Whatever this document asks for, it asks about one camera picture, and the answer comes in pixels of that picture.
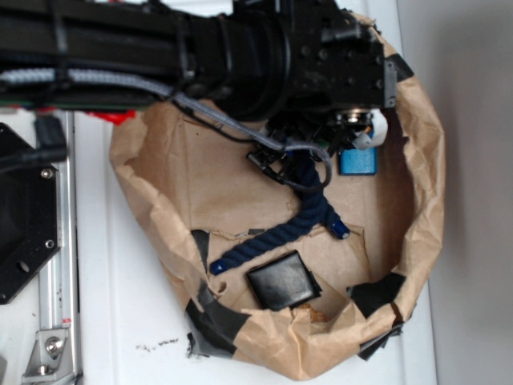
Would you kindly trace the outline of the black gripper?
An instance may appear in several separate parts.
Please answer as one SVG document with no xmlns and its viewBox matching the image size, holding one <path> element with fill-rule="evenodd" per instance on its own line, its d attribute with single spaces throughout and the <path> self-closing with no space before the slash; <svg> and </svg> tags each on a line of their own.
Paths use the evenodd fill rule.
<svg viewBox="0 0 513 385">
<path fill-rule="evenodd" d="M 279 111 L 392 108 L 398 76 L 375 29 L 335 1 L 278 1 L 287 43 Z"/>
</svg>

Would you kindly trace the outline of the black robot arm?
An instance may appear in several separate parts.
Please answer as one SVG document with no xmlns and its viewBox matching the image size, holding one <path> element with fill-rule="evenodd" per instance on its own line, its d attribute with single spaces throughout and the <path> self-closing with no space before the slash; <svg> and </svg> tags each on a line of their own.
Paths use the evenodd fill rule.
<svg viewBox="0 0 513 385">
<path fill-rule="evenodd" d="M 74 69 L 137 75 L 210 99 L 242 121 L 279 111 L 392 108 L 397 73 L 372 26 L 333 1 L 235 1 L 202 17 L 157 1 L 4 1 L 1 69 L 44 68 L 42 82 L 5 79 L 8 104 L 85 111 L 145 107 L 159 96 L 77 80 Z"/>
</svg>

